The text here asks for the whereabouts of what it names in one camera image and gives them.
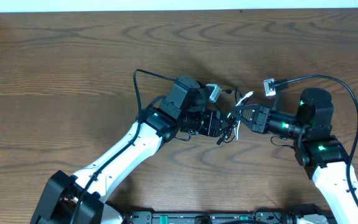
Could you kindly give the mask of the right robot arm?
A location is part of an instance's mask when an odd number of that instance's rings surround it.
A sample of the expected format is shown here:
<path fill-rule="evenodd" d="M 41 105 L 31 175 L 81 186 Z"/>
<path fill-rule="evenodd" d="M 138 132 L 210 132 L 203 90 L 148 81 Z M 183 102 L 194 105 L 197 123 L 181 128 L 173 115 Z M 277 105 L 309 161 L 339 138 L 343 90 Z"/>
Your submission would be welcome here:
<path fill-rule="evenodd" d="M 338 223 L 358 223 L 358 181 L 350 157 L 331 134 L 332 97 L 320 88 L 305 89 L 296 114 L 261 103 L 235 106 L 233 117 L 251 131 L 293 140 L 295 157 L 327 201 Z"/>

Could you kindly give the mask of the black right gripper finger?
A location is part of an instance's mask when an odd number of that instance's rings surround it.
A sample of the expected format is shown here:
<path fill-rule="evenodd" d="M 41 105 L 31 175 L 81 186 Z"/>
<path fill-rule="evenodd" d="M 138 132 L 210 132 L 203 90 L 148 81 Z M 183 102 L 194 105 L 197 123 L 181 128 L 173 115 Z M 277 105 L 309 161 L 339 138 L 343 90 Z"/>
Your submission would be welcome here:
<path fill-rule="evenodd" d="M 254 116 L 250 116 L 250 117 L 242 117 L 240 116 L 238 118 L 238 120 L 244 124 L 245 126 L 247 126 L 251 131 L 254 130 L 254 125 L 255 125 L 255 117 Z"/>
<path fill-rule="evenodd" d="M 259 108 L 258 103 L 235 106 L 231 110 L 232 116 L 250 117 L 255 116 Z"/>

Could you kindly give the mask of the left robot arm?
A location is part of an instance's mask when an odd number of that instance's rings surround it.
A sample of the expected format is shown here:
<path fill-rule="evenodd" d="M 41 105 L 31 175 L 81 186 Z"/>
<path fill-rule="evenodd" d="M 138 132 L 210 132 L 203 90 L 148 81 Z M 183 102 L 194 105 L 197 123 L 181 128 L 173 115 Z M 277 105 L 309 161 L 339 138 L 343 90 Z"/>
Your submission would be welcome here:
<path fill-rule="evenodd" d="M 138 114 L 126 135 L 90 165 L 49 178 L 31 223 L 122 223 L 124 216 L 107 200 L 117 186 L 177 132 L 221 138 L 231 122 L 208 104 L 222 90 L 187 77 L 175 80 L 167 96 L 158 96 Z"/>

